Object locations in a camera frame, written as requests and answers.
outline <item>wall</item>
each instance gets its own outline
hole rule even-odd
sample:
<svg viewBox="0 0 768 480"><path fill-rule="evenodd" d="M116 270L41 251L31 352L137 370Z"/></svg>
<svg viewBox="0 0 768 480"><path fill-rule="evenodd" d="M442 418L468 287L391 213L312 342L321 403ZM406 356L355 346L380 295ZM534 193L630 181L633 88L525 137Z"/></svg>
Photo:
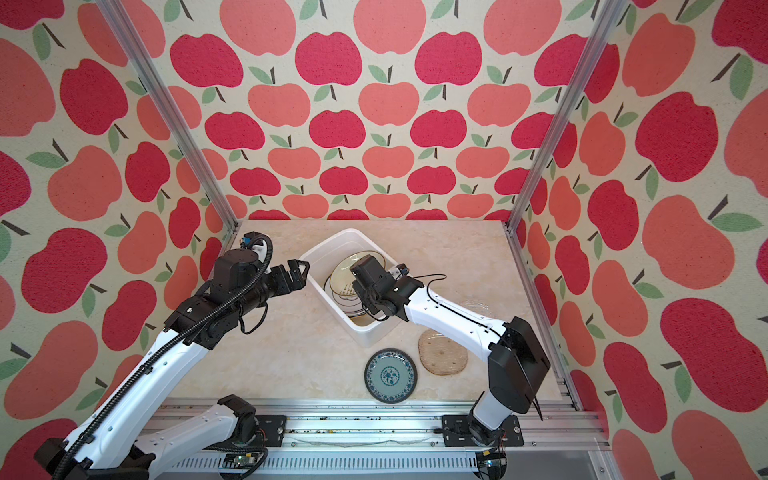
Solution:
<svg viewBox="0 0 768 480"><path fill-rule="evenodd" d="M600 4L150 5L239 218L505 220Z"/></svg>
<svg viewBox="0 0 768 480"><path fill-rule="evenodd" d="M130 372L223 237L162 122L142 128L149 97L96 5L33 5L0 10L3 480L45 478L32 453ZM167 50L151 10L126 5Z"/></svg>
<svg viewBox="0 0 768 480"><path fill-rule="evenodd" d="M587 89L561 141L576 155L518 226L625 480L768 475L766 18L764 2L630 6L619 79L600 102Z"/></svg>

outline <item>beige table surface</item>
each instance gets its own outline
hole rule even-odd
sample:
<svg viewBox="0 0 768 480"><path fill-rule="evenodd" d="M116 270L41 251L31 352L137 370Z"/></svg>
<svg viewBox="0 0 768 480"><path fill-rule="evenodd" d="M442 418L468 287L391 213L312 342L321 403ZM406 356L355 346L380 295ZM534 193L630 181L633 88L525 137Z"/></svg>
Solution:
<svg viewBox="0 0 768 480"><path fill-rule="evenodd" d="M540 335L523 290L515 260L501 222L477 220L245 220L243 234L266 233L273 241L272 264L299 258L307 250L346 228L363 232L412 275L445 273L447 280L432 289L482 315L528 320ZM245 316L255 325L261 309ZM399 325L369 348L362 348L338 324L308 285L270 300L264 324L253 334L229 332L170 394L171 397L265 399L370 399L362 371L373 353L395 347L408 353L418 369L410 399L475 400L488 388L488 370L470 354L467 367L456 375L437 376L419 361L423 326ZM550 370L538 392L539 400L561 400Z"/></svg>

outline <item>blue floral plate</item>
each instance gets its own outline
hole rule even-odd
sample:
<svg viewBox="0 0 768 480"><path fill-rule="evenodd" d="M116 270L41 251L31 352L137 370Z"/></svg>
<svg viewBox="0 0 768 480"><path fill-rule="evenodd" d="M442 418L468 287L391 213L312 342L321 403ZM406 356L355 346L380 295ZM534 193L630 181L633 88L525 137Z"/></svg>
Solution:
<svg viewBox="0 0 768 480"><path fill-rule="evenodd" d="M416 367L407 353L384 349L373 354L363 373L373 398L384 403L407 399L416 387Z"/></svg>

